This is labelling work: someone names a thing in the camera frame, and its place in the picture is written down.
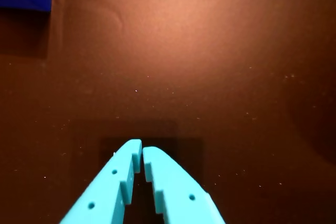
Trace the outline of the cyan gripper finger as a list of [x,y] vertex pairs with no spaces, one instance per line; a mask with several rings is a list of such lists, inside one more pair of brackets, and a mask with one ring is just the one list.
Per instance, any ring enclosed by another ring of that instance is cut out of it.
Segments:
[[151,146],[142,151],[155,212],[165,223],[224,223],[211,196],[173,158]]
[[132,139],[109,159],[61,223],[123,223],[132,201],[134,175],[141,170],[142,141]]

